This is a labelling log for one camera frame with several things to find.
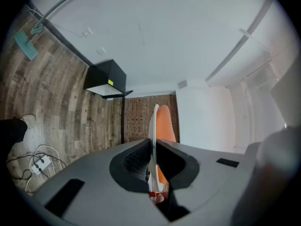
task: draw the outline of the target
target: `wood panel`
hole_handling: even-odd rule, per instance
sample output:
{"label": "wood panel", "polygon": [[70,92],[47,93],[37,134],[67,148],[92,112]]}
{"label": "wood panel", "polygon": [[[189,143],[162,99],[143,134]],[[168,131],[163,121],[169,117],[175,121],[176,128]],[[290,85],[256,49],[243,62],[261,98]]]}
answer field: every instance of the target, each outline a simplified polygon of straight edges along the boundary
{"label": "wood panel", "polygon": [[[0,119],[34,114],[36,126],[24,141],[13,146],[9,158],[34,152],[41,144],[54,147],[69,165],[79,157],[121,143],[121,98],[107,101],[83,89],[87,65],[62,45],[47,29],[32,43],[39,55],[29,61],[13,40],[23,29],[30,34],[37,20],[27,10],[13,24],[0,61]],[[41,149],[56,157],[51,149]],[[8,164],[11,174],[21,177],[29,158]],[[54,160],[55,170],[58,163]],[[47,170],[53,176],[51,167]],[[35,191],[47,178],[33,177],[28,191]],[[25,188],[26,181],[16,180]]]}
{"label": "wood panel", "polygon": [[125,142],[148,138],[149,124],[155,104],[168,106],[176,142],[180,141],[176,97],[175,95],[163,95],[126,99]]}

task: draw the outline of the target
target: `orange object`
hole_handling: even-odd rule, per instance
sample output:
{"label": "orange object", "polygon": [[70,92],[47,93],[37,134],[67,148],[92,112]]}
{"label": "orange object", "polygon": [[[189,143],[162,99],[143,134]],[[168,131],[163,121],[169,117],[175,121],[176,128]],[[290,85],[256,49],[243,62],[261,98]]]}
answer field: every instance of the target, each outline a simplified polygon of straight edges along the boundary
{"label": "orange object", "polygon": [[[156,139],[163,139],[175,142],[173,125],[171,123],[171,117],[169,109],[166,105],[161,106],[157,112],[156,122]],[[159,182],[164,185],[169,185],[161,169],[158,166]]]}

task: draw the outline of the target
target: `power strip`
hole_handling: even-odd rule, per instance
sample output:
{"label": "power strip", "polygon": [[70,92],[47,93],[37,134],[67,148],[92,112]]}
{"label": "power strip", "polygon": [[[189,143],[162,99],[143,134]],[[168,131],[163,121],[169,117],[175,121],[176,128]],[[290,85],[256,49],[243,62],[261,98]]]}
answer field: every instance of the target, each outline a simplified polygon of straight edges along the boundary
{"label": "power strip", "polygon": [[32,165],[32,171],[39,175],[42,171],[51,163],[49,157],[47,155],[44,155],[41,159],[38,159],[33,165]]}

